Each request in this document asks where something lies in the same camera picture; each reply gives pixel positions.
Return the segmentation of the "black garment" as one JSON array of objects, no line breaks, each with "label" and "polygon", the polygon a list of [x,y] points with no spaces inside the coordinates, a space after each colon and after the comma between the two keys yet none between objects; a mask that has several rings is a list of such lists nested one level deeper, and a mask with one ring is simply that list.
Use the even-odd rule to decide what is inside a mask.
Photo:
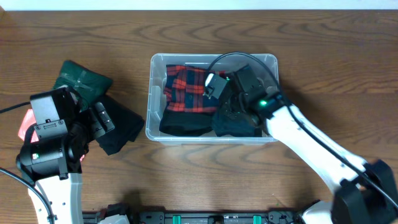
[{"label": "black garment", "polygon": [[186,113],[165,110],[159,131],[177,137],[199,137],[212,131],[211,113]]},{"label": "black garment", "polygon": [[110,96],[103,95],[98,98],[97,102],[103,104],[114,124],[113,130],[96,139],[99,146],[110,156],[118,153],[128,141],[135,141],[144,127],[144,119]]}]

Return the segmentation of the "dark navy garment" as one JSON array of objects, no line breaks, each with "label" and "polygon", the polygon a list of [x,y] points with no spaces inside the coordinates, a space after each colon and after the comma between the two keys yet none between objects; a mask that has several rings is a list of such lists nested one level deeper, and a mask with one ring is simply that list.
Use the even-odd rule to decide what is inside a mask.
[{"label": "dark navy garment", "polygon": [[230,135],[239,138],[261,138],[262,130],[255,128],[242,113],[219,109],[211,119],[211,128],[218,137]]}]

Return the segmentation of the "dark green garment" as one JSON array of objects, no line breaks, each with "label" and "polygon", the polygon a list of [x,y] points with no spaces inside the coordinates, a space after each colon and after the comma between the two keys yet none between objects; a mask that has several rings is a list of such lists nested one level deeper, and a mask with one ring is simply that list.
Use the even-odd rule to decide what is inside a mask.
[{"label": "dark green garment", "polygon": [[81,110],[88,109],[97,98],[104,95],[113,84],[113,80],[93,72],[74,61],[64,61],[53,89],[67,85],[78,92]]}]

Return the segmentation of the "red plaid shirt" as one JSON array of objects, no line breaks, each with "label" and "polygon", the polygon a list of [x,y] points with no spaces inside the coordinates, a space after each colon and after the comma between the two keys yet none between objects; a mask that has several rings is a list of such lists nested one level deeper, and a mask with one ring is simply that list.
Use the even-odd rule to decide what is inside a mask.
[{"label": "red plaid shirt", "polygon": [[168,111],[214,113],[218,100],[204,95],[208,72],[189,65],[166,65],[167,79],[163,90]]}]

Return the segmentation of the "pink garment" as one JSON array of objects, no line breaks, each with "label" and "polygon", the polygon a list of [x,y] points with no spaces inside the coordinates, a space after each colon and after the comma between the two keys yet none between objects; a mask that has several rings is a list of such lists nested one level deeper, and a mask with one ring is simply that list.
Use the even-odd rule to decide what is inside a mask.
[{"label": "pink garment", "polygon": [[24,141],[28,128],[35,123],[36,119],[33,109],[28,109],[19,128],[18,137]]}]

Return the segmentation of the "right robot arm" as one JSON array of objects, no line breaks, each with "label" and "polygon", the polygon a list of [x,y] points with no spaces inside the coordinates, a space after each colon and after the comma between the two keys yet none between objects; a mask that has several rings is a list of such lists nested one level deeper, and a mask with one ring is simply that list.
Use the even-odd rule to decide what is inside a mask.
[{"label": "right robot arm", "polygon": [[300,223],[392,223],[397,219],[397,187],[382,160],[369,163],[314,126],[281,89],[266,91],[250,67],[215,74],[218,97],[230,110],[263,128],[307,163],[333,194],[298,216]]}]

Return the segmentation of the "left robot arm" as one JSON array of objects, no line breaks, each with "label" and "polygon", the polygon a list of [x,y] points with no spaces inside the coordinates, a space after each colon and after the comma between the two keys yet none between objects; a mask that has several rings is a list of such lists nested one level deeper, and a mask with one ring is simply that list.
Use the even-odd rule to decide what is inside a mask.
[{"label": "left robot arm", "polygon": [[64,86],[32,95],[35,123],[16,158],[39,223],[83,223],[81,158],[93,140],[114,129],[101,102],[81,108],[78,92]]}]

